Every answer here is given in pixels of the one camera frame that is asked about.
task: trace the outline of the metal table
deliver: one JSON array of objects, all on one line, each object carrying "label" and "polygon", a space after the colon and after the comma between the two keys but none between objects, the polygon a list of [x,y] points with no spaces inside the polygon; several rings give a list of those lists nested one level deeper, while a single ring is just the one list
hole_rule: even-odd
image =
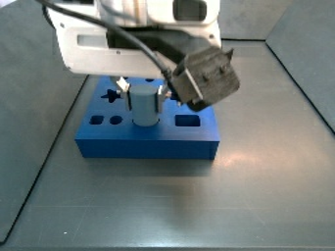
[{"label": "metal table", "polygon": [[224,45],[242,86],[216,160],[84,159],[92,77],[0,250],[335,247],[334,134],[264,42]]}]

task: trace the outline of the metal wall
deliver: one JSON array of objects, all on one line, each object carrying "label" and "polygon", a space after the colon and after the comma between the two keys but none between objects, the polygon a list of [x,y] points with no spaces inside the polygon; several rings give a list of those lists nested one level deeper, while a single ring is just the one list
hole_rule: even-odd
[{"label": "metal wall", "polygon": [[266,40],[294,0],[222,0],[222,37]]},{"label": "metal wall", "polygon": [[335,1],[296,0],[267,43],[335,130]]}]

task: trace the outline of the blue shape sorter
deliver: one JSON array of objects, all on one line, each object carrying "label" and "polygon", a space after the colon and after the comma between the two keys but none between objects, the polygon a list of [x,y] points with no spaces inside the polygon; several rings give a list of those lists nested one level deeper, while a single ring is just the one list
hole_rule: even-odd
[{"label": "blue shape sorter", "polygon": [[[163,84],[160,79],[129,77],[127,81]],[[113,90],[103,76],[76,134],[85,158],[215,159],[220,136],[212,107],[195,113],[168,99],[157,124],[140,127]]]}]

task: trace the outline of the black cable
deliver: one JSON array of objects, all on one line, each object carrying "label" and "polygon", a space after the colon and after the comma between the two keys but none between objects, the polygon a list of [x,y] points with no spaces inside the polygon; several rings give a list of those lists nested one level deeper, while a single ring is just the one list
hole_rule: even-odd
[{"label": "black cable", "polygon": [[41,6],[41,12],[43,12],[44,18],[47,20],[47,23],[49,24],[49,26],[52,28],[55,28],[53,23],[52,23],[51,18],[49,18],[49,15],[47,13],[47,7],[44,5]]},{"label": "black cable", "polygon": [[35,0],[35,1],[39,2],[44,7],[52,9],[53,11],[56,11],[56,12],[59,12],[72,18],[87,21],[95,25],[99,25],[107,29],[111,29],[115,33],[117,33],[117,35],[120,35],[125,40],[128,40],[133,44],[133,46],[144,52],[144,54],[152,60],[152,62],[157,66],[157,68],[161,70],[163,76],[167,80],[167,86],[171,89],[171,91],[173,92],[173,88],[171,85],[171,69],[165,66],[164,62],[160,60],[160,58],[157,57],[155,52],[151,50],[151,48],[132,34],[129,34],[125,30],[123,30],[117,25],[108,24],[104,21],[97,20],[87,15],[72,12],[72,11],[56,6],[55,4],[48,2],[47,0]]}]

